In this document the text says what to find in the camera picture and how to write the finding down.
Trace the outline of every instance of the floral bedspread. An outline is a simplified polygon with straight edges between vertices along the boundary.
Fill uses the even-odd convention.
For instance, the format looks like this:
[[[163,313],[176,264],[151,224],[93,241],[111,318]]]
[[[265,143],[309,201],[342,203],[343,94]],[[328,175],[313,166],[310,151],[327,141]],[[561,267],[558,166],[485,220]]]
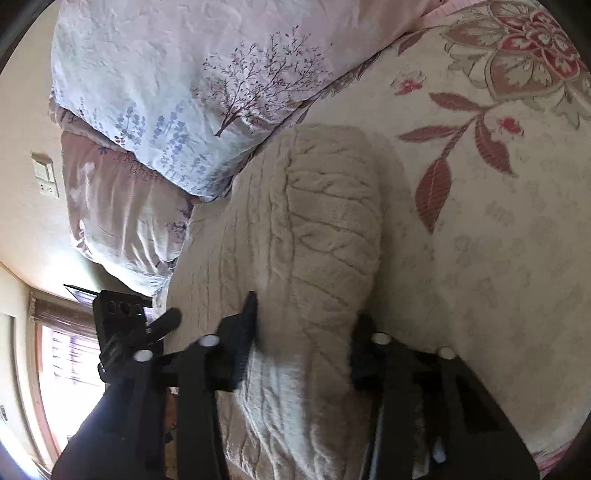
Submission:
[[[403,37],[282,128],[308,122],[360,127],[383,155],[374,316],[460,352],[545,475],[591,406],[591,74],[573,43],[539,4],[489,0]]]

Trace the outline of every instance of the white pillowcase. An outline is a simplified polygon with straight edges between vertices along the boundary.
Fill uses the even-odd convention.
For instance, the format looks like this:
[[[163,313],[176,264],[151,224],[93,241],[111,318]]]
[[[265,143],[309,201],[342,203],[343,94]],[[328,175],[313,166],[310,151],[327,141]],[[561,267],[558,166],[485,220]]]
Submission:
[[[154,295],[182,249],[191,197],[129,152],[69,132],[61,146],[74,246],[129,288]]]
[[[56,101],[212,199],[298,105],[438,0],[68,0]]]

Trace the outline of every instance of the wall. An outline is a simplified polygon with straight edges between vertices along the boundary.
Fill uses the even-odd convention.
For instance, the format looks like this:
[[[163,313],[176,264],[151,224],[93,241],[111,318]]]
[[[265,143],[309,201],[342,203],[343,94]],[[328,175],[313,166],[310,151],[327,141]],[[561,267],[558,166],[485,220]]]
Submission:
[[[0,478],[43,480],[37,466],[27,457],[18,440],[0,420]]]
[[[28,299],[28,287],[0,265],[0,405],[23,448],[38,457],[21,407],[14,348],[17,324],[25,325],[27,320]]]
[[[123,286],[70,243],[61,131],[47,115],[59,5],[56,1],[41,14],[0,74],[0,262],[31,287],[71,298],[64,283],[95,291]],[[58,199],[38,191],[32,152],[53,159]]]

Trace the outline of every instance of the switch plate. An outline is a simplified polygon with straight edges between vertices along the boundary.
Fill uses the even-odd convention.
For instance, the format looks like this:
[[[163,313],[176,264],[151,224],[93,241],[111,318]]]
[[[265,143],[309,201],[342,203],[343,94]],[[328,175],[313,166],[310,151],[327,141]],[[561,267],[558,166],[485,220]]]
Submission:
[[[38,179],[49,181],[51,183],[56,182],[56,175],[53,171],[53,160],[48,155],[43,153],[31,154],[33,159],[33,169],[35,170],[35,176]]]
[[[41,194],[47,195],[48,197],[59,198],[59,194],[57,193],[57,185],[55,183],[51,181],[45,181],[40,178],[37,178],[36,180]]]

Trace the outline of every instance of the pink pillowcase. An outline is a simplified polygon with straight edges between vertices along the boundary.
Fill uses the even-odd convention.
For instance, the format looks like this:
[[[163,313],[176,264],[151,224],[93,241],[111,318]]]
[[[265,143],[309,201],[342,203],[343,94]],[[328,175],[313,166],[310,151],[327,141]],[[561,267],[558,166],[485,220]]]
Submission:
[[[183,246],[192,197],[129,152],[64,132],[63,174],[74,246],[152,296]]]

